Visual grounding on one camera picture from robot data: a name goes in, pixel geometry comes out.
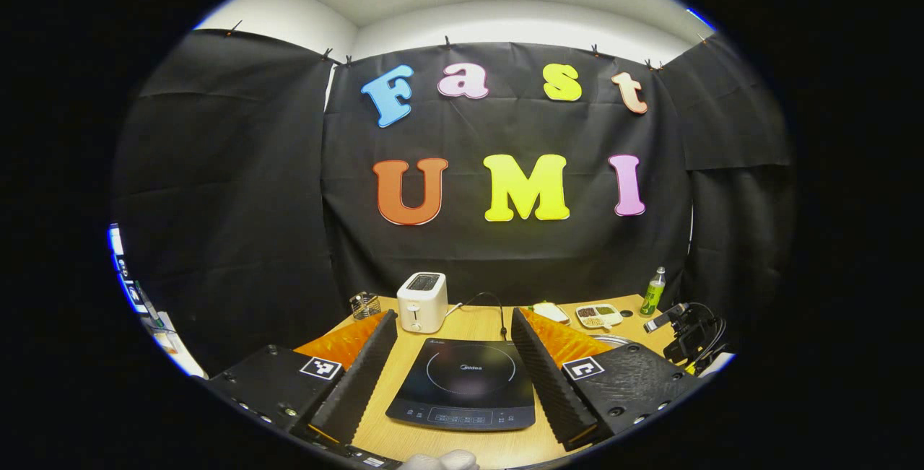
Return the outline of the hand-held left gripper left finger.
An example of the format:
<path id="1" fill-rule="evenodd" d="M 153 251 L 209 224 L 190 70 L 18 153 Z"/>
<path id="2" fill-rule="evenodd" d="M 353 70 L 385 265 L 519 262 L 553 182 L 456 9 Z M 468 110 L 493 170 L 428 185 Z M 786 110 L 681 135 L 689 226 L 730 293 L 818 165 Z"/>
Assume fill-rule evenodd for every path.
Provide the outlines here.
<path id="1" fill-rule="evenodd" d="M 313 354 L 268 345 L 206 380 L 274 430 L 330 449 L 351 444 L 397 340 L 393 310 L 317 339 Z"/>

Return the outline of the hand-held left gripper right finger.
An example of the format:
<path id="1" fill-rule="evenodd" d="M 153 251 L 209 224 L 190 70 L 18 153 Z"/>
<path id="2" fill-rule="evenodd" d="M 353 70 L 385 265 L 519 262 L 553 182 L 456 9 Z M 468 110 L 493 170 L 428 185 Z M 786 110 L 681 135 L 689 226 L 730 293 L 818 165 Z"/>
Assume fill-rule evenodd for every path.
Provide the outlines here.
<path id="1" fill-rule="evenodd" d="M 525 308 L 512 311 L 511 335 L 567 451 L 624 438 L 705 384 L 640 343 L 607 346 Z"/>

